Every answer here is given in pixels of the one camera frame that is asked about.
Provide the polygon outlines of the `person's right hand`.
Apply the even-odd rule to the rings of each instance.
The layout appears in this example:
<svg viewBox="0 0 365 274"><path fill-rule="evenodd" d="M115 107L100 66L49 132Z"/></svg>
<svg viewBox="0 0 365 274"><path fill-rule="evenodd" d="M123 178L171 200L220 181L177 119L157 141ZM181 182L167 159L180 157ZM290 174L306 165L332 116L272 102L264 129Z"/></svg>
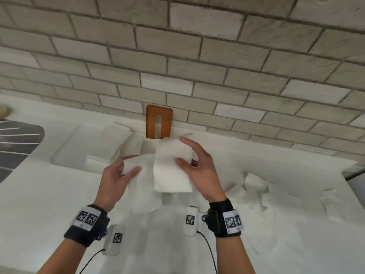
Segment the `person's right hand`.
<svg viewBox="0 0 365 274"><path fill-rule="evenodd" d="M226 200L212 156L199 143L191 139L180 137L180 141L191 147L198 156L198 173L189 177L195 188L209 203Z"/></svg>

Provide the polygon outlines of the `person's left hand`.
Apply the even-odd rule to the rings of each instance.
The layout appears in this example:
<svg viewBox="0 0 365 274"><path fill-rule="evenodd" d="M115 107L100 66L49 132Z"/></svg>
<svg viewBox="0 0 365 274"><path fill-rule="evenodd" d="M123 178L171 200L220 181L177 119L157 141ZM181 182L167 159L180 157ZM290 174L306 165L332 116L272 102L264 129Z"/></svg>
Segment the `person's left hand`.
<svg viewBox="0 0 365 274"><path fill-rule="evenodd" d="M129 184L123 182L124 161L133 157L137 157L137 155L119 157L103 170L94 205L103 208L107 213L112 211Z"/></svg>

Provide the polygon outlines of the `white paper napkin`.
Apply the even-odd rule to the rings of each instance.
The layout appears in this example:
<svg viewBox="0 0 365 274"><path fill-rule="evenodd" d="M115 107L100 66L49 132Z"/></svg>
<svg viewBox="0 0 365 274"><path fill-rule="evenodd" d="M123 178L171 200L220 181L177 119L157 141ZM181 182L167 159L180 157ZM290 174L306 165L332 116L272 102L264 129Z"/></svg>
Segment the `white paper napkin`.
<svg viewBox="0 0 365 274"><path fill-rule="evenodd" d="M191 193L193 191L189 176L181 170L175 159L182 158L191 163L192 148L179 138L162 139L154 156L154 189L160 193Z"/></svg>

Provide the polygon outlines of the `white paper towel sheet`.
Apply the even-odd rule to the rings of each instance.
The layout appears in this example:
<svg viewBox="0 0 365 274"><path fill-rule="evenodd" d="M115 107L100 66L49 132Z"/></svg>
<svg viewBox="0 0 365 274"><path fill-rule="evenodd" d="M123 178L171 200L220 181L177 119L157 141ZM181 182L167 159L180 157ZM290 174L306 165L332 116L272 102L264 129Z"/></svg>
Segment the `white paper towel sheet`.
<svg viewBox="0 0 365 274"><path fill-rule="evenodd" d="M154 189L154 156L153 154L141 155L124 161L122 174L128 173L136 166L141 167L139 174L128 184L132 215L148 214L162 207L162 193Z"/></svg>

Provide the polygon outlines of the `person's right forearm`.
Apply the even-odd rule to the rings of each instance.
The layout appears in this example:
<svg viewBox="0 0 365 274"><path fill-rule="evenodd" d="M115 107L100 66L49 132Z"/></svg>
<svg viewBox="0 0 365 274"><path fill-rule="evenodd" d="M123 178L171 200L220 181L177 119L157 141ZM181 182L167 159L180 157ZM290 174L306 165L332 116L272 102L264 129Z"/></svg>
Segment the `person's right forearm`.
<svg viewBox="0 0 365 274"><path fill-rule="evenodd" d="M256 274L240 236L216 237L217 274Z"/></svg>

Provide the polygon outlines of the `person's left forearm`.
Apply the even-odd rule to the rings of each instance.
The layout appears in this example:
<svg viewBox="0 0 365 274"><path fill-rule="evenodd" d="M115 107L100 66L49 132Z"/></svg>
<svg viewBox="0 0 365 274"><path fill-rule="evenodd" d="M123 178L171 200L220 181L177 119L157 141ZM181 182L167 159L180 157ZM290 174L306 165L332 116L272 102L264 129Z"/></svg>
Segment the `person's left forearm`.
<svg viewBox="0 0 365 274"><path fill-rule="evenodd" d="M80 243L64 238L36 274L75 274L86 249Z"/></svg>

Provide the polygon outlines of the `white recessed tray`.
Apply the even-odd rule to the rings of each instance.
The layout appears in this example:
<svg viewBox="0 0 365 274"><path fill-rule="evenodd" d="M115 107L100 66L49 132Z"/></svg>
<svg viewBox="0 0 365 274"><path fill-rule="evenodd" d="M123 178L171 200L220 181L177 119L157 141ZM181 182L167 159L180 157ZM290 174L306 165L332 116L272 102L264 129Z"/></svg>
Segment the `white recessed tray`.
<svg viewBox="0 0 365 274"><path fill-rule="evenodd" d="M57 166L101 174L122 156L139 155L144 135L119 123L82 124L51 157Z"/></svg>

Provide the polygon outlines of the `brown wooden napkin holder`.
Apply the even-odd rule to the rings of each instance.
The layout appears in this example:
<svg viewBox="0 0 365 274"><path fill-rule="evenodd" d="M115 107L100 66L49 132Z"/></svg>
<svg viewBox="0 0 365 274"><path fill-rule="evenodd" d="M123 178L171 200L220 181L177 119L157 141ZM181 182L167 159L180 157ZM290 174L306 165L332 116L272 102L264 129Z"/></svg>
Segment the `brown wooden napkin holder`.
<svg viewBox="0 0 365 274"><path fill-rule="evenodd" d="M147 105L146 107L146 138L155 139L156 123L158 116L161 117L160 139L170 137L173 118L173 110L157 105Z"/></svg>

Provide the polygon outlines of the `black right wristband with markers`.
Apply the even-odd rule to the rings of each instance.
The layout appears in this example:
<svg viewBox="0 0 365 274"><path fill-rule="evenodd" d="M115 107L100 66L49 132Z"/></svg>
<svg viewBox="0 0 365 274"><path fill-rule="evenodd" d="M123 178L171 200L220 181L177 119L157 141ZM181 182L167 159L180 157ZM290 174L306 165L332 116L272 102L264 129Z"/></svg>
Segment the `black right wristband with markers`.
<svg viewBox="0 0 365 274"><path fill-rule="evenodd" d="M216 238L241 236L244 228L238 210L233 208L230 199L209 203L206 224Z"/></svg>

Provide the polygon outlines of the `black wristband with markers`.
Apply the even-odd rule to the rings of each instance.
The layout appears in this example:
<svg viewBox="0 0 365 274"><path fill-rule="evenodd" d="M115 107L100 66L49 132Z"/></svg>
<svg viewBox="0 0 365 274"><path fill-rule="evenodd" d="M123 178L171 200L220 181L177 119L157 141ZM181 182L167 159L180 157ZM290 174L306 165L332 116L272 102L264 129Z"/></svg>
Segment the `black wristband with markers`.
<svg viewBox="0 0 365 274"><path fill-rule="evenodd" d="M87 248L107 235L109 222L108 213L103 208L90 204L77 213L63 237Z"/></svg>
<svg viewBox="0 0 365 274"><path fill-rule="evenodd" d="M206 224L216 238L241 236L244 228L238 210L233 208L230 199L209 203Z"/></svg>

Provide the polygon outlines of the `black left wristband with markers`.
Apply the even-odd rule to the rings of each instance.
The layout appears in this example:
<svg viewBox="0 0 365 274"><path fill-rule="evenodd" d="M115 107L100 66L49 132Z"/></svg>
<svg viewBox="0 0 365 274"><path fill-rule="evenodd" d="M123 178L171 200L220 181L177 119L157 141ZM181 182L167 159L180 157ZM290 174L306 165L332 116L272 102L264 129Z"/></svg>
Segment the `black left wristband with markers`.
<svg viewBox="0 0 365 274"><path fill-rule="evenodd" d="M87 248L107 235L109 222L108 213L103 208L90 204L77 213L63 237Z"/></svg>

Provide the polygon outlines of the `crumpled white paper sheet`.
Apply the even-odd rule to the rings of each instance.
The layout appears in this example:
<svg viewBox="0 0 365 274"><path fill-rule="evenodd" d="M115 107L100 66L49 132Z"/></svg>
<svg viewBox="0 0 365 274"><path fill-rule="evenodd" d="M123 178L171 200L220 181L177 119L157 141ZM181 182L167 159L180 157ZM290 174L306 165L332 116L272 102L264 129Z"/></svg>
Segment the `crumpled white paper sheet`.
<svg viewBox="0 0 365 274"><path fill-rule="evenodd" d="M244 180L244 186L244 203L252 210L258 208L263 212L264 209L273 209L284 215L303 212L298 197L288 194L280 186L257 175L249 173Z"/></svg>

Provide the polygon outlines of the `grey striped mat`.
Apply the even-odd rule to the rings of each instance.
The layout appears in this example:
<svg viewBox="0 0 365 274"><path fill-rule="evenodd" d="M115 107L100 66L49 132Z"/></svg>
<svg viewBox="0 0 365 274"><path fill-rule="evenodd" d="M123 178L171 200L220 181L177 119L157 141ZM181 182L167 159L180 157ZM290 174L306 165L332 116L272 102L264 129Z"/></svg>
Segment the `grey striped mat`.
<svg viewBox="0 0 365 274"><path fill-rule="evenodd" d="M34 152L44 134L38 125L0 119L0 183Z"/></svg>

